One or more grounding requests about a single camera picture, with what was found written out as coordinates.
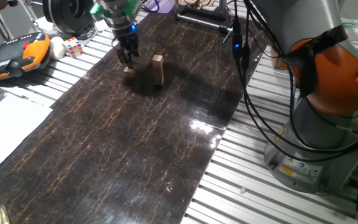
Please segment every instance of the orange controller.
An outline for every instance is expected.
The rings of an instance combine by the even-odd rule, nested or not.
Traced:
[[[0,80],[44,68],[49,62],[49,36],[35,32],[0,45]]]

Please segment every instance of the gray surface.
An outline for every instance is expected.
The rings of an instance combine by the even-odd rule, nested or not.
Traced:
[[[285,54],[301,40],[317,37],[342,24],[336,0],[254,1]]]
[[[283,114],[289,109],[288,86],[288,72],[273,69],[271,60],[263,56],[247,87],[259,113],[276,131],[288,119]],[[264,162],[266,140],[245,110],[241,101],[182,224],[358,224],[355,203],[358,189],[345,186],[337,194],[308,194],[289,189],[271,175]]]

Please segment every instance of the black cable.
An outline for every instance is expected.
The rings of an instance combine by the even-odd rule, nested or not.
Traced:
[[[346,119],[354,119],[354,118],[358,117],[358,113],[353,117],[348,117],[348,116],[343,116],[343,115],[339,115],[339,116],[342,117],[342,118],[346,118]]]
[[[243,84],[243,77],[241,75],[241,68],[240,68],[240,63],[238,62],[238,60],[236,60],[236,66],[237,66],[237,72],[239,73],[239,76],[240,76],[240,80],[241,80],[241,83]],[[358,147],[354,147],[354,148],[351,148],[349,149],[348,151],[345,151],[345,152],[342,152],[342,153],[339,153],[335,156],[331,156],[331,157],[325,157],[323,159],[315,159],[315,160],[312,160],[312,159],[302,159],[302,158],[299,158],[299,157],[296,157],[296,156],[293,156],[287,152],[285,152],[283,149],[281,149],[278,145],[276,145],[265,133],[265,131],[259,126],[258,122],[255,120],[254,118],[254,115],[252,115],[251,111],[250,111],[250,108],[249,108],[249,104],[248,102],[250,102],[250,98],[249,98],[249,95],[248,95],[248,92],[247,92],[247,88],[245,85],[242,85],[242,88],[244,90],[244,101],[246,103],[246,108],[247,108],[247,111],[248,111],[248,114],[249,116],[251,117],[251,119],[253,120],[253,122],[255,123],[256,127],[258,128],[258,130],[260,131],[260,133],[267,139],[267,141],[272,144],[276,149],[278,149],[282,154],[292,158],[292,159],[296,159],[298,161],[301,161],[301,162],[324,162],[324,161],[328,161],[328,160],[331,160],[331,159],[335,159],[335,158],[338,158],[338,157],[341,157],[345,154],[348,154],[352,151],[355,151],[355,150],[358,150]]]
[[[265,29],[266,33],[270,36],[270,38],[273,40],[273,43],[276,45],[277,50],[276,52],[278,52],[279,56],[284,55],[283,54],[283,50],[280,47],[280,44],[278,43],[278,40],[276,38],[276,36],[274,35],[273,31],[271,30],[271,28],[266,24],[266,22],[264,21],[264,19],[262,18],[262,16],[258,13],[258,11],[256,10],[256,8],[250,3],[249,0],[243,0],[244,4],[246,5],[246,7],[248,9],[250,9],[251,11],[251,19],[253,20],[254,23],[256,23],[255,18],[253,17],[253,15],[255,15],[258,19],[258,21],[261,23],[262,27]]]
[[[258,46],[258,48],[262,51],[262,53],[263,53],[264,55],[266,55],[266,56],[268,56],[268,57],[270,57],[270,58],[281,58],[281,56],[275,56],[275,57],[273,57],[273,56],[271,56],[271,55],[266,54],[265,50],[260,47],[260,45],[258,44],[258,41],[256,40],[256,38],[254,37],[254,35],[252,34],[251,31],[249,31],[249,34],[250,34],[251,37],[254,39],[256,46]]]
[[[157,9],[156,9],[155,11],[150,10],[150,9],[147,9],[147,8],[145,8],[145,7],[142,7],[142,9],[143,9],[144,11],[146,11],[146,12],[159,12],[159,10],[160,10],[160,4],[158,3],[158,0],[154,0],[154,2],[155,2],[156,5],[157,5]]]
[[[247,94],[247,92],[246,92],[246,83],[245,83],[245,78],[243,78],[242,77],[242,75],[241,75],[241,69],[240,69],[240,66],[239,66],[239,59],[237,58],[236,59],[236,63],[238,64],[238,70],[239,70],[239,74],[240,74],[240,78],[241,78],[241,82],[242,82],[242,86],[243,86],[243,89],[244,89],[244,94],[245,94],[245,97],[244,97],[244,99],[245,99],[245,101],[246,100],[249,100],[249,104],[250,104],[250,106],[251,106],[251,108],[254,110],[254,112],[255,112],[255,114],[258,116],[258,118],[261,120],[261,122],[271,131],[271,132],[273,132],[274,133],[274,135],[276,135],[277,137],[279,137],[281,140],[283,140],[283,141],[285,141],[287,144],[289,144],[289,145],[291,145],[291,146],[293,146],[293,147],[296,147],[296,148],[298,148],[298,149],[301,149],[301,150],[303,150],[303,151],[308,151],[308,152],[314,152],[314,153],[322,153],[322,154],[338,154],[338,153],[345,153],[345,154],[347,154],[347,153],[349,153],[349,152],[351,152],[352,150],[354,150],[354,149],[356,149],[356,148],[358,148],[358,140],[357,141],[355,141],[354,143],[352,143],[351,145],[349,145],[349,146],[347,146],[347,147],[344,147],[344,148],[341,148],[341,149],[335,149],[335,150],[332,150],[332,149],[307,149],[307,148],[305,148],[305,147],[301,147],[301,146],[298,146],[298,145],[296,145],[296,144],[294,144],[294,143],[292,143],[292,142],[290,142],[289,140],[287,140],[287,139],[285,139],[285,138],[283,138],[281,135],[279,135],[274,129],[272,129],[266,122],[265,122],[265,120],[261,117],[261,115],[259,115],[259,113],[258,113],[258,111],[256,110],[256,108],[254,107],[254,105],[252,104],[252,102],[251,102],[251,100],[250,100],[250,98],[249,98],[249,95]]]

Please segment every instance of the brown vein pattern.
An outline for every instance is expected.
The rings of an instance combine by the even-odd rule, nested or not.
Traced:
[[[216,30],[150,14],[139,33],[133,81],[108,53],[0,166],[12,223],[180,222],[241,86]],[[162,88],[154,54],[164,55]]]

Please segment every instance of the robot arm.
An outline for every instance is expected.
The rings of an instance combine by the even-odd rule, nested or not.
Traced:
[[[91,10],[95,20],[102,17],[118,40],[119,46],[114,47],[121,63],[128,68],[132,66],[132,56],[139,57],[138,36],[135,18],[142,7],[140,0],[97,0]]]

